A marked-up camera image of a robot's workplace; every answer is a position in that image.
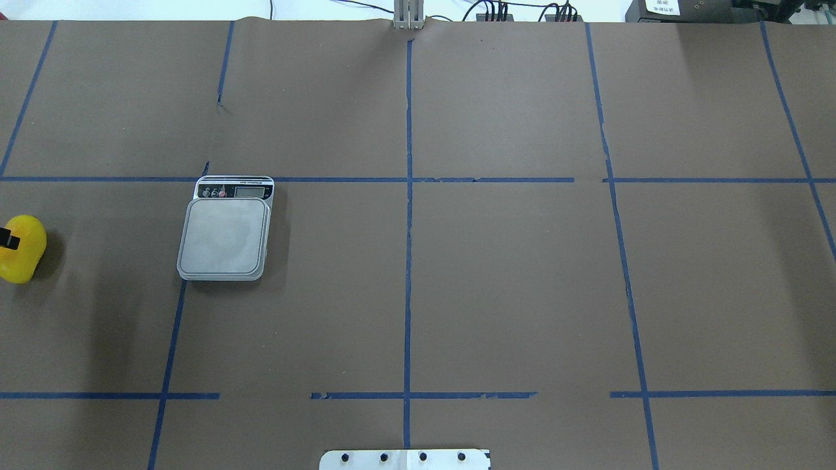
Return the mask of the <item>yellow mango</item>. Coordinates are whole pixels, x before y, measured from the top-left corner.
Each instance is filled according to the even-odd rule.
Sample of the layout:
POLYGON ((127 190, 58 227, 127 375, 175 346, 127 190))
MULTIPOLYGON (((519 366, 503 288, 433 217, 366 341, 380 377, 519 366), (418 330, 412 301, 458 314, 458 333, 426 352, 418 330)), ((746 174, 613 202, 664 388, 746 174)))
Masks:
POLYGON ((11 218, 5 226, 17 235, 21 242, 19 249, 1 249, 1 277, 9 283, 24 285, 33 278, 40 259, 47 247, 44 225, 36 217, 19 215, 11 218))

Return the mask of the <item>silver digital kitchen scale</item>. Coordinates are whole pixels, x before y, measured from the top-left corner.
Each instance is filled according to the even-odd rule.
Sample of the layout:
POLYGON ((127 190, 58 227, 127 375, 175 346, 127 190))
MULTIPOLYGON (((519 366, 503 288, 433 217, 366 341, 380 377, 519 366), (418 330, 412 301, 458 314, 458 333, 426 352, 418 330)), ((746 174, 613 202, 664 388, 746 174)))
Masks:
POLYGON ((263 276, 275 181, 206 175, 186 206, 176 269, 185 281, 256 281, 263 276))

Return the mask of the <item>white pedestal base plate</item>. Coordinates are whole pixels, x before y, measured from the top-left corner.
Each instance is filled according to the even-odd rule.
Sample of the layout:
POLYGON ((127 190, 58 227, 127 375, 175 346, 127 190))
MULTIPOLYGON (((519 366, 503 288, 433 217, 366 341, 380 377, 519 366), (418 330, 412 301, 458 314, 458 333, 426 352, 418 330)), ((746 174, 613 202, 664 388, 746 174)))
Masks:
POLYGON ((489 450, 476 448, 328 451, 319 469, 491 469, 489 450))

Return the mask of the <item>aluminium frame post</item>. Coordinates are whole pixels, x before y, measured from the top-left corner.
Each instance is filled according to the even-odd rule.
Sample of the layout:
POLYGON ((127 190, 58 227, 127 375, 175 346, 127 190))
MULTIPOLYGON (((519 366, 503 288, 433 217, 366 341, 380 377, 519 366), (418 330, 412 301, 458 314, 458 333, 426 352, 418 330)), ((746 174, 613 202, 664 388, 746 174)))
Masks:
POLYGON ((426 14, 423 0, 394 0, 393 26, 397 30, 424 29, 426 14))

